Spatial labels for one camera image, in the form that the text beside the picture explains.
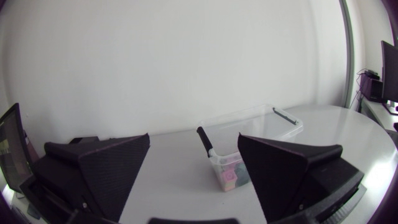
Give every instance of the curved table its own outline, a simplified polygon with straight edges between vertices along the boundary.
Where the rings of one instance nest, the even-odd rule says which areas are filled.
[[[344,108],[307,105],[286,111],[304,123],[304,130],[289,141],[341,144],[342,157],[365,173],[367,191],[343,223],[366,223],[396,171],[398,155],[390,137],[371,119]],[[121,223],[146,223],[151,217],[266,222],[252,183],[221,191],[195,130],[151,136],[150,143]]]

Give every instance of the clear plastic bin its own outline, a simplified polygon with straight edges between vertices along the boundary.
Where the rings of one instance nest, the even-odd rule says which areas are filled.
[[[272,105],[200,121],[197,132],[224,191],[250,182],[238,149],[239,133],[286,141],[303,130],[301,120]]]

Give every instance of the white table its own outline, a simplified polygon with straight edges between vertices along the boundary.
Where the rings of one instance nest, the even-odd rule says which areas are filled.
[[[393,127],[398,116],[391,115],[381,103],[369,101],[364,97],[361,101],[362,113],[378,122],[384,129],[396,131]]]
[[[343,146],[342,157],[365,173],[367,188],[344,223],[366,223],[376,211],[398,163],[396,148],[371,119],[336,106],[287,110],[304,130],[290,141]],[[121,223],[146,223],[151,217],[179,220],[237,218],[265,223],[252,183],[222,192],[195,130],[150,137],[151,147],[121,216]]]

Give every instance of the speaker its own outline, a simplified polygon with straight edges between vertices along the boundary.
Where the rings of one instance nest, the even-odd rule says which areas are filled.
[[[387,103],[387,101],[383,100],[381,97],[383,93],[383,82],[379,80],[371,78],[367,75],[362,75],[360,90],[369,101]]]
[[[80,144],[44,145],[46,155],[21,185],[49,223],[74,210],[118,222],[149,148],[148,134]]]

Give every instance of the black monitor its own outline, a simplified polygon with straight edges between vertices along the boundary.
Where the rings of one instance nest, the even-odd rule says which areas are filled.
[[[22,193],[19,186],[30,176],[29,164],[36,157],[30,156],[16,103],[0,118],[0,166],[10,189]]]
[[[382,98],[398,102],[398,48],[385,41],[381,41],[383,55],[383,91]],[[398,115],[396,107],[391,103],[384,103],[390,114]]]

